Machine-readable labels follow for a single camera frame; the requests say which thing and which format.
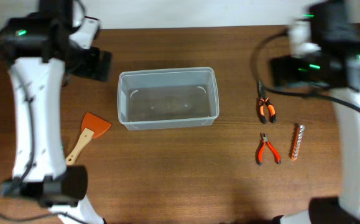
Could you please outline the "orange black long-nose pliers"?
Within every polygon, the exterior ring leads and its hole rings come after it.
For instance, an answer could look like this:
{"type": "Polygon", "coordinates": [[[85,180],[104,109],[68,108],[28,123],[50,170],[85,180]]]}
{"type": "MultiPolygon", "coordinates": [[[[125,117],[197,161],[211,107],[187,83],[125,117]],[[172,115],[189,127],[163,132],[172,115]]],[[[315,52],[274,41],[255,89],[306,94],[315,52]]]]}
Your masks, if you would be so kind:
{"type": "Polygon", "coordinates": [[[270,98],[266,96],[265,88],[263,87],[260,80],[257,81],[257,87],[258,87],[258,94],[259,94],[259,101],[257,104],[258,109],[258,115],[261,123],[266,124],[267,119],[264,114],[264,106],[266,106],[269,110],[269,119],[271,123],[276,122],[276,112],[273,104],[270,102],[270,98]]]}

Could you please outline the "clear plastic container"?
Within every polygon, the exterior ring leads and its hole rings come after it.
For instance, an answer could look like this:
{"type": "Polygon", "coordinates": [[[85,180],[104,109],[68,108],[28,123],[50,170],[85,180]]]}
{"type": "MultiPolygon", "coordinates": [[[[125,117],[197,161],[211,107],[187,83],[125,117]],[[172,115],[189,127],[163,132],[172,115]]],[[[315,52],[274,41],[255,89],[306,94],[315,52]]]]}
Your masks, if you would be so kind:
{"type": "Polygon", "coordinates": [[[211,126],[219,116],[210,67],[122,72],[118,120],[130,131],[211,126]]]}

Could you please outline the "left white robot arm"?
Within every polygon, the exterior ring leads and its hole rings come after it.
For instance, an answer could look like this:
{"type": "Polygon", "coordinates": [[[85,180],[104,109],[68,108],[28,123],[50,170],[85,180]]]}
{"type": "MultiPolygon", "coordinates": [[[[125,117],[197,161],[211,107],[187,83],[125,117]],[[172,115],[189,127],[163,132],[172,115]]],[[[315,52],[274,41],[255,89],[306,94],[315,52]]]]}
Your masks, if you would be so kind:
{"type": "Polygon", "coordinates": [[[84,166],[65,161],[60,127],[60,91],[71,74],[109,59],[93,56],[100,29],[81,1],[41,1],[35,12],[13,17],[0,30],[0,60],[8,67],[16,116],[12,177],[0,198],[33,200],[64,223],[103,223],[86,191],[84,166]]]}

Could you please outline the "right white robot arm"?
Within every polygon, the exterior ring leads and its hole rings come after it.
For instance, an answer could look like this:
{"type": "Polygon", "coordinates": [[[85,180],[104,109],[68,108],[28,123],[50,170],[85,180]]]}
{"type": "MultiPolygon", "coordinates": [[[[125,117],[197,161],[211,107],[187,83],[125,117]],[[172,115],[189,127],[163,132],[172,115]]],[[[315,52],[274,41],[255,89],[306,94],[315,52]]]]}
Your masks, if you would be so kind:
{"type": "Polygon", "coordinates": [[[360,223],[360,35],[344,1],[308,8],[288,28],[291,54],[270,61],[276,88],[315,86],[335,105],[343,170],[339,196],[313,198],[308,209],[275,223],[360,223]]]}

